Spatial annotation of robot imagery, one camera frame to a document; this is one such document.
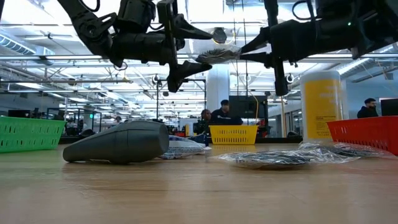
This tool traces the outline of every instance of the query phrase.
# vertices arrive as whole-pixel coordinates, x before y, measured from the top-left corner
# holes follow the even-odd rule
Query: green basket
[[[0,117],[0,153],[55,149],[64,121]]]

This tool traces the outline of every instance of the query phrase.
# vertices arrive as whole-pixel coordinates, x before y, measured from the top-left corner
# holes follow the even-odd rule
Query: clear plastic bag
[[[178,136],[169,136],[169,150],[159,156],[161,159],[181,159],[205,151],[205,145]]]
[[[301,149],[275,152],[237,152],[216,156],[238,167],[258,169],[265,166],[297,166],[305,164],[341,164],[358,157],[346,157],[324,149]]]
[[[195,40],[190,42],[188,56],[198,63],[218,64],[237,60],[241,48],[233,44],[217,44],[213,40]]]
[[[397,159],[391,152],[371,146],[362,146],[343,142],[302,142],[298,149],[324,149],[347,157],[380,157]]]

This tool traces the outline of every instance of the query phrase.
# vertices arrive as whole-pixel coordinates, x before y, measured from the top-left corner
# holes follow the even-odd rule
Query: yellow plastic basket
[[[253,145],[256,142],[258,126],[211,125],[211,141],[214,145]]]

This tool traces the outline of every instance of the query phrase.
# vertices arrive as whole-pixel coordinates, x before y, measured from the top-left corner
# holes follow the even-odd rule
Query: red basket
[[[387,150],[398,156],[398,116],[328,122],[333,141]]]

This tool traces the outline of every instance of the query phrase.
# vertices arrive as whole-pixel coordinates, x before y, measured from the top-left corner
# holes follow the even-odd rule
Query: wooden table
[[[113,166],[67,164],[62,147],[1,154],[0,223],[394,224],[397,170],[387,159],[247,170],[204,156]]]

